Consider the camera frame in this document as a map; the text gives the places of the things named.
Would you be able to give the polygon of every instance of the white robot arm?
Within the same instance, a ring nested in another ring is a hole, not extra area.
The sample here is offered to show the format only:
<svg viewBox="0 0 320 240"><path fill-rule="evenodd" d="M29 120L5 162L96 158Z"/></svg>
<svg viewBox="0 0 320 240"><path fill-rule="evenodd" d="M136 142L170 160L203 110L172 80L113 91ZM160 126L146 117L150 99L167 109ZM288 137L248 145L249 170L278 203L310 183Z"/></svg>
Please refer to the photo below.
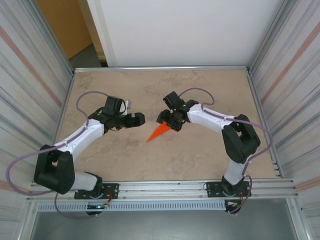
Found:
<svg viewBox="0 0 320 240"><path fill-rule="evenodd" d="M128 114L130 106L129 100L109 96L105 106L92 113L88 117L88 122L54 145L64 144L64 146L39 154L33 177L34 182L60 194L65 194L70 190L85 190L93 198L100 196L102 178L88 172L75 172L74 162L84 149L109 130L143 125L145 116L136 112L132 117L131 113ZM51 147L44 145L40 150Z"/></svg>
<svg viewBox="0 0 320 240"><path fill-rule="evenodd" d="M222 135L230 161L221 183L226 195L234 195L239 191L248 159L256 152L260 139L251 125L230 119L247 122L249 119L243 114L235 117L213 111L194 100L185 102L174 91L163 100L170 110L166 109L160 113L158 123L165 122L177 132L185 122L200 124Z"/></svg>

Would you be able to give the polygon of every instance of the orange triangular object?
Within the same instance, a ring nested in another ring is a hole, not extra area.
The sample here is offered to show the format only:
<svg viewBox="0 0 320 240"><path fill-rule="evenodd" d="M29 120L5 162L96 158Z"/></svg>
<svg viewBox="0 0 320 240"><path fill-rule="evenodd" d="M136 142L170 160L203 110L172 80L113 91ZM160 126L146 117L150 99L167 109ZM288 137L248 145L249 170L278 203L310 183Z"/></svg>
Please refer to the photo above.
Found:
<svg viewBox="0 0 320 240"><path fill-rule="evenodd" d="M171 127L169 127L165 122L160 124L152 133L152 135L149 137L149 139L146 142L150 142L151 140L155 139L156 137L159 137L160 135L164 134L165 132L169 131Z"/></svg>

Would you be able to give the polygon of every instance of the white wall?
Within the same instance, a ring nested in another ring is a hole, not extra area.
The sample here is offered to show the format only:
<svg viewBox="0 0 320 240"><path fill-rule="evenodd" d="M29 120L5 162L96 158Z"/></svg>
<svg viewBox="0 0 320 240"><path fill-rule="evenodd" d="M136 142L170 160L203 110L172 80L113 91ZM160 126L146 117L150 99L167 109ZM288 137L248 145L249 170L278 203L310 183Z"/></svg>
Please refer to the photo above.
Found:
<svg viewBox="0 0 320 240"><path fill-rule="evenodd" d="M110 67L247 65L283 0L88 0Z"/></svg>

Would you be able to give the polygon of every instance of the black mounting plate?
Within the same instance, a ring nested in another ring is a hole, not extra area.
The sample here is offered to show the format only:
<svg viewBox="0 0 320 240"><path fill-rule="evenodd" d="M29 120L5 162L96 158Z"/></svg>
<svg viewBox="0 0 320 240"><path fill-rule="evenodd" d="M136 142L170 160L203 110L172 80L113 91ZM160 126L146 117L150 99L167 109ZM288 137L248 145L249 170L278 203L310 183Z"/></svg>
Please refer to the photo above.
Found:
<svg viewBox="0 0 320 240"><path fill-rule="evenodd" d="M118 183L102 183L103 189L108 189L112 193L112 199L118 198L119 184ZM99 197L90 197L86 194L87 191L78 190L74 193L74 199L109 199L107 194L102 190L102 194Z"/></svg>
<svg viewBox="0 0 320 240"><path fill-rule="evenodd" d="M243 181L237 192L233 195L227 195L223 188L221 181L209 181L205 183L206 185L206 193L208 194L208 198L223 198L223 197L230 197L230 198L238 198L240 197L240 191L243 193L243 197L246 197L249 193L250 183L248 181Z"/></svg>

